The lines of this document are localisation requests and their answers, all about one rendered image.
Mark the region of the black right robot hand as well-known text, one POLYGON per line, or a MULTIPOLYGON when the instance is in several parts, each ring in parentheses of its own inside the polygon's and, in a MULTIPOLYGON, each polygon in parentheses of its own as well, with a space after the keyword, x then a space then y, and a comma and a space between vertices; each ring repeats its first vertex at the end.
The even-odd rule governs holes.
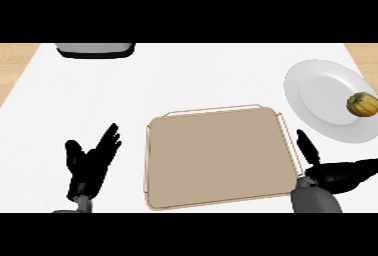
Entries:
POLYGON ((297 146, 308 163, 306 177, 312 185, 326 189, 331 194, 352 191, 362 182, 378 174, 378 159, 357 162, 323 163, 318 149, 303 130, 297 130, 297 146))

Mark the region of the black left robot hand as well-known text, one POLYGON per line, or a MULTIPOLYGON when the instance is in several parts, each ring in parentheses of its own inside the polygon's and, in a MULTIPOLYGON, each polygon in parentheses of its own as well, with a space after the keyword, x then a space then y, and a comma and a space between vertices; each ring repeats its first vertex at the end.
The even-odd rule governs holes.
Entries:
POLYGON ((97 148, 89 152, 85 152, 76 140, 67 141, 67 167, 73 175, 67 194, 70 201, 75 201, 82 195, 91 199, 98 196, 120 146, 116 123, 111 124, 97 148))

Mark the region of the yellow-green squash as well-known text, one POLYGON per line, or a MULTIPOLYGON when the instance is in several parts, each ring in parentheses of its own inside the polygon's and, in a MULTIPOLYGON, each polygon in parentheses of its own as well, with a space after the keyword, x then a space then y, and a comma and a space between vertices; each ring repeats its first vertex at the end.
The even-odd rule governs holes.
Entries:
POLYGON ((367 92, 357 93, 348 100, 348 110, 358 117, 371 117, 378 113, 378 99, 367 92))

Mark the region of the white round plate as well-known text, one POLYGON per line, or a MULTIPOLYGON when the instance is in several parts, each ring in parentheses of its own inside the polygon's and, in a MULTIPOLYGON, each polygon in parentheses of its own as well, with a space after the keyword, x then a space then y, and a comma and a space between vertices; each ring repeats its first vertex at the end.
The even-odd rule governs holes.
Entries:
POLYGON ((364 143, 378 137, 378 113, 358 117, 348 110, 349 98, 361 92, 378 98, 362 76, 342 64, 306 60, 290 69, 284 90, 302 121, 327 137, 364 143))

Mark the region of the tan square tray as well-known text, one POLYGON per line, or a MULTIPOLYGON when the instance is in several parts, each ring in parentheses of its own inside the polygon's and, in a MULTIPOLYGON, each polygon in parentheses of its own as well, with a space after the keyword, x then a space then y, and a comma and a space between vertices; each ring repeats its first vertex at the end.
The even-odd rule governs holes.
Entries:
POLYGON ((147 129, 145 200, 169 210, 284 196, 299 167, 284 115, 259 105, 171 113, 147 129))

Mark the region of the grey and black appliance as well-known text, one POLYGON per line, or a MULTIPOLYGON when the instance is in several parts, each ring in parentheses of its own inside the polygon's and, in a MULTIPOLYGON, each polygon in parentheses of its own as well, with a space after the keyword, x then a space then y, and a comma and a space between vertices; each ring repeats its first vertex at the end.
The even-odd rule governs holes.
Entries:
POLYGON ((66 58, 116 59, 135 52, 135 43, 58 43, 57 49, 66 58))

